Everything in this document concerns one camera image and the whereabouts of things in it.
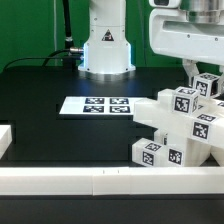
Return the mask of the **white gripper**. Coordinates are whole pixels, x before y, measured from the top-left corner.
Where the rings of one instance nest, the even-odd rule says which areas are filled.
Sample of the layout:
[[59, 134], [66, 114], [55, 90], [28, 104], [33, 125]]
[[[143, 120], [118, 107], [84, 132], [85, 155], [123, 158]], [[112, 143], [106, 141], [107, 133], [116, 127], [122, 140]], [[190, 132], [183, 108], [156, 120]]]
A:
[[188, 83], [197, 62], [224, 66], [224, 0], [149, 0], [154, 53], [183, 59]]

